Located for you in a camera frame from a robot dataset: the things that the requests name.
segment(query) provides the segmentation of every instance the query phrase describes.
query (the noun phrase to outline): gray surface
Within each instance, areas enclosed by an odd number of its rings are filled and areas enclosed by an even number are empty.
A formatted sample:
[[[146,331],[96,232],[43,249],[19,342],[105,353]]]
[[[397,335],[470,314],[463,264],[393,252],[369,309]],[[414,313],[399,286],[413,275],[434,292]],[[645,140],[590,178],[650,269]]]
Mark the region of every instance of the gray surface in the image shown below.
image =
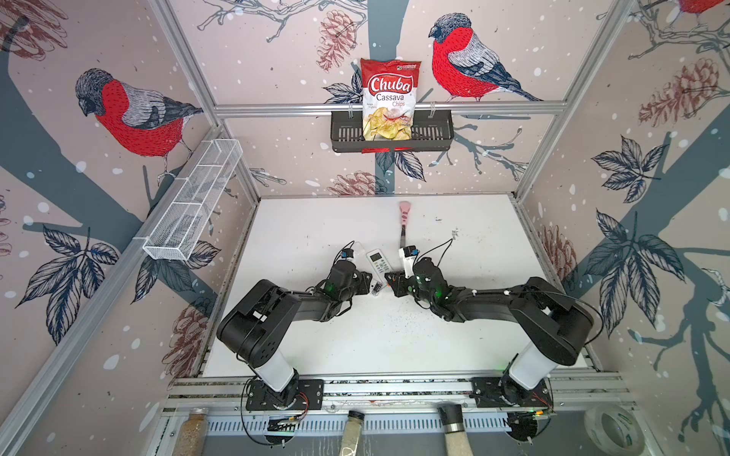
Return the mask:
[[[209,437],[203,456],[337,456],[340,437],[296,437],[286,448],[270,449],[254,444],[243,436]],[[600,456],[601,452],[588,437],[583,427],[582,411],[562,411],[556,415],[550,427],[533,445],[512,440],[506,433],[471,433],[469,442],[474,456],[489,455],[539,455],[539,456]],[[418,455],[445,456],[446,446],[442,434],[409,434],[363,436],[358,456]]]

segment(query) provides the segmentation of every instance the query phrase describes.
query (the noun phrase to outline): white table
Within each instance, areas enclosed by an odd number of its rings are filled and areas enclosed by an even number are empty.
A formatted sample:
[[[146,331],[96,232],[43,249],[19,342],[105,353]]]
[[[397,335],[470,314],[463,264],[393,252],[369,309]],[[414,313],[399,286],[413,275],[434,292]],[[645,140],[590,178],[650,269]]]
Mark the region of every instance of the white table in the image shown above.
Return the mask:
[[[224,314],[260,279],[289,290],[317,284],[353,239],[401,269],[400,201],[412,203],[408,245],[425,252],[454,237],[441,263],[450,285],[511,287],[543,277],[505,195],[269,199],[258,208]],[[440,254],[429,256],[436,262]],[[445,374],[503,369],[528,341],[516,323],[443,322],[386,288],[356,296],[352,310],[329,322],[292,323],[280,349],[302,375]],[[582,357],[575,367],[585,367]],[[216,339],[203,376],[249,375]]]

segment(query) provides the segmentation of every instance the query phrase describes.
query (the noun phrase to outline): chip bag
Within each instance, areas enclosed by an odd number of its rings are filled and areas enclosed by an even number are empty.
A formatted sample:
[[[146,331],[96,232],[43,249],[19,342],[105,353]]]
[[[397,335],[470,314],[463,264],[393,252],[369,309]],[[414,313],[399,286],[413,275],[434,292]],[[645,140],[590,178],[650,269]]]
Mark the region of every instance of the chip bag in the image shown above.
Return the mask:
[[[411,139],[420,62],[360,60],[363,72],[363,136]]]

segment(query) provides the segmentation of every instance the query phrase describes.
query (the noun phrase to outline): jar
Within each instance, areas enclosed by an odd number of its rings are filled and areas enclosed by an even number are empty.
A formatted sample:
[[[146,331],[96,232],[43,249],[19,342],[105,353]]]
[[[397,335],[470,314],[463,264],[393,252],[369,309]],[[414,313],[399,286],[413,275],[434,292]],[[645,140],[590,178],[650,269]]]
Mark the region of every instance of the jar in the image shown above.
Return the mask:
[[[190,410],[188,421],[180,426],[172,456],[201,456],[205,435],[208,432],[208,409],[201,407]]]

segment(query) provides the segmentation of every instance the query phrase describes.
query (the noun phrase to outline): red bird illustration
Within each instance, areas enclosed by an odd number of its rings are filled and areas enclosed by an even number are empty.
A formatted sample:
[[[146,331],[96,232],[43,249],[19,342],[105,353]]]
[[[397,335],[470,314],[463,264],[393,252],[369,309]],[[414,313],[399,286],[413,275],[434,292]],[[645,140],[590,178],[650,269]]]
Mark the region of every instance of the red bird illustration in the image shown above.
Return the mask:
[[[465,14],[441,16],[429,37],[434,38],[434,76],[451,94],[448,101],[457,96],[479,101],[486,93],[495,92],[512,92],[530,101],[541,101],[522,90],[519,81],[499,62],[499,56],[479,40]]]
[[[658,4],[662,4],[665,1],[668,0],[657,0],[649,5],[646,6],[645,9],[650,9],[652,7],[655,7]],[[716,7],[720,3],[722,3],[725,0],[675,0],[675,2],[679,3],[680,5],[680,12],[688,12],[691,14],[694,14],[697,18],[697,25],[692,28],[692,30],[695,30],[697,28],[706,28],[707,24],[703,24],[699,21],[699,15],[703,12],[707,11],[708,9],[712,7]],[[675,21],[679,15],[677,15],[676,18],[667,26],[667,28],[673,28]]]
[[[185,124],[195,114],[203,112],[189,103],[163,96],[156,90],[134,88],[97,68],[82,74],[76,82],[76,97],[84,115],[94,113],[99,122],[129,152],[143,157],[164,157],[178,142],[183,142]]]

